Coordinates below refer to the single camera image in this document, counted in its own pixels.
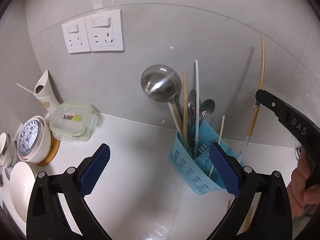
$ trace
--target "electrical socket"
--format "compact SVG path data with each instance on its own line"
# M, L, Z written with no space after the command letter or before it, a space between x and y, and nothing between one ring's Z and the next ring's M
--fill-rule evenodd
M62 24L62 31L69 53L90 51L84 17Z
M91 51L124 50L122 10L93 14L84 19Z

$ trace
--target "white countertop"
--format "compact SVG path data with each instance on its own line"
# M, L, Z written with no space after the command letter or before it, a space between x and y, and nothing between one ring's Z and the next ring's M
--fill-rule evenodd
M111 158L93 192L85 197L99 223L114 239L178 240L206 239L223 218L228 200L226 191L194 193L175 171L167 157L175 131L128 121L104 114L87 142L61 142L57 155L47 166L32 165L35 174L63 173L92 156L101 143L109 145ZM225 141L236 153L242 143ZM293 148L249 144L243 159L256 172L279 170L286 185L297 165ZM9 181L2 171L2 200L20 229L26 224L12 205ZM80 233L66 201L61 205L73 231Z

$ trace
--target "blue gripper pad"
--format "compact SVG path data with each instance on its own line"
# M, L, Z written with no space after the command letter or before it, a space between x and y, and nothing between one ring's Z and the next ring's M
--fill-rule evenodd
M104 145L80 177L79 194L82 198L91 194L109 160L110 148Z
M212 143L209 148L209 157L217 170L224 186L230 194L237 198L240 194L239 177L226 160L226 153L222 153L223 149L218 143Z

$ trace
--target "tiled wall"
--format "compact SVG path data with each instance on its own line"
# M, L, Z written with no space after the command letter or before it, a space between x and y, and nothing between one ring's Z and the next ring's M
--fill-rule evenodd
M12 0L0 20L0 133L14 136L21 123L45 108L17 83L33 90L41 70L33 52L24 0Z
M124 52L70 55L61 24L100 11L123 10ZM145 68L164 64L194 85L199 60L202 101L216 110L208 122L243 140L259 83L265 38L264 88L320 124L320 24L306 0L25 0L28 30L42 71L49 69L64 102L174 128L166 104L140 87ZM272 112L261 107L252 142L295 146Z

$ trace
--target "human hand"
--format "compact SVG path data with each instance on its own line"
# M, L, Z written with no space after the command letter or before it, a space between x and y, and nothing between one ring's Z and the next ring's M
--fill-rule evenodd
M306 189L306 180L310 176L310 166L305 150L300 154L298 166L291 174L291 182L287 186L290 200L292 218L299 217L304 213L306 204L320 203L320 184Z

